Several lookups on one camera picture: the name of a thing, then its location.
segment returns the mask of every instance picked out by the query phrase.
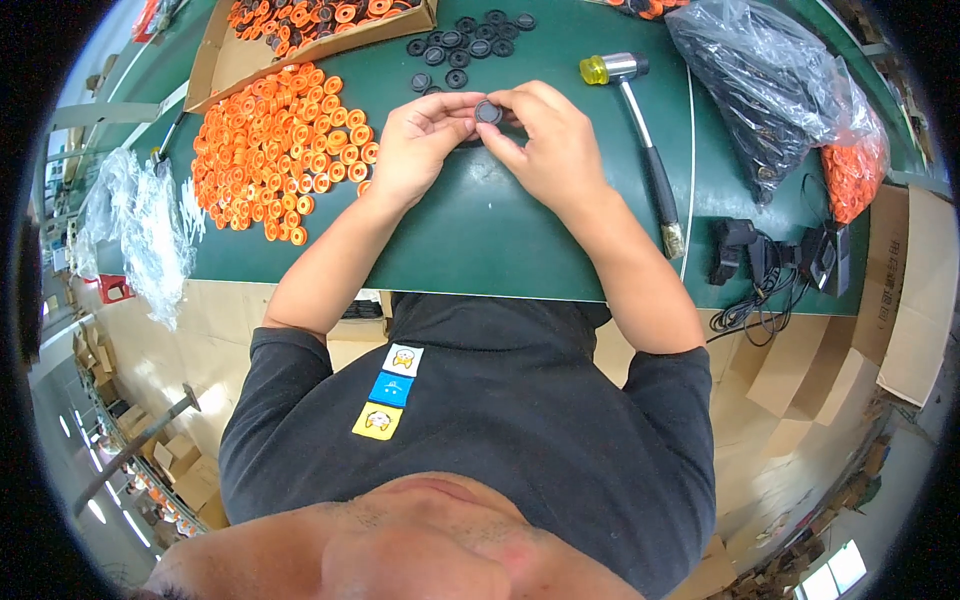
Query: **red stool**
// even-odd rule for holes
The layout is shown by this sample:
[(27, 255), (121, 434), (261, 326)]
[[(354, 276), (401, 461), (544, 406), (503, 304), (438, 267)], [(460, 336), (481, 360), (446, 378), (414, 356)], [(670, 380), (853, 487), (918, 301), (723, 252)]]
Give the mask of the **red stool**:
[[(127, 285), (127, 278), (119, 275), (101, 275), (100, 281), (97, 283), (97, 289), (100, 290), (100, 301), (104, 304), (113, 304), (136, 296)], [(120, 291), (119, 298), (110, 297), (110, 292), (115, 290)]]

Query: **yellow patch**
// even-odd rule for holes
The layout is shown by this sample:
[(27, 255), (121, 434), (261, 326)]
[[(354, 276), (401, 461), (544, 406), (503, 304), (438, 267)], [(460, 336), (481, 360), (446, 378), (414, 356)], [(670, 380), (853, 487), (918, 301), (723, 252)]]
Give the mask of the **yellow patch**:
[(367, 402), (353, 425), (353, 433), (375, 440), (389, 440), (394, 436), (401, 415), (402, 408)]

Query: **black t-shirt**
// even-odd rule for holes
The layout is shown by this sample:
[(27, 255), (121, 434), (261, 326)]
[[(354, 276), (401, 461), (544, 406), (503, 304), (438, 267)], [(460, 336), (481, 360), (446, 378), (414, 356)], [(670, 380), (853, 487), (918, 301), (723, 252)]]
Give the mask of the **black t-shirt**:
[(313, 336), (257, 329), (220, 450), (230, 521), (448, 471), (662, 598), (715, 524), (709, 358), (638, 352), (621, 391), (591, 360), (593, 313), (403, 295), (390, 343), (336, 374)]

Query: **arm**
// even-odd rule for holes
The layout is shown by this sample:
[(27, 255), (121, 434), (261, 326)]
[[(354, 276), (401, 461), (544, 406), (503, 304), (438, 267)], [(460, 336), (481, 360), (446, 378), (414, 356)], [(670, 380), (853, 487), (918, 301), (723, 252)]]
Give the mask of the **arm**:
[(530, 137), (520, 148), (477, 124), (490, 151), (556, 213), (593, 262), (620, 331), (636, 350), (673, 354), (703, 346), (696, 307), (673, 267), (606, 181), (589, 119), (542, 82), (490, 94)]
[(433, 185), (444, 159), (475, 137), (470, 116), (484, 94), (431, 94), (390, 113), (370, 189), (283, 276), (265, 327), (293, 327), (324, 344), (393, 235)]

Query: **cartoon face print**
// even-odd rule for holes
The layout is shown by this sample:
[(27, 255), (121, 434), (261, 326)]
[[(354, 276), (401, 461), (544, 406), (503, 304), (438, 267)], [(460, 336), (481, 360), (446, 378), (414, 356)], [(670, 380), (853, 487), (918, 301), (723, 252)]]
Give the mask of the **cartoon face print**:
[(394, 366), (403, 365), (404, 369), (410, 369), (414, 366), (414, 352), (412, 350), (397, 350), (394, 356)]
[(367, 415), (367, 427), (379, 427), (380, 431), (386, 431), (390, 426), (390, 416), (383, 411), (374, 411)]

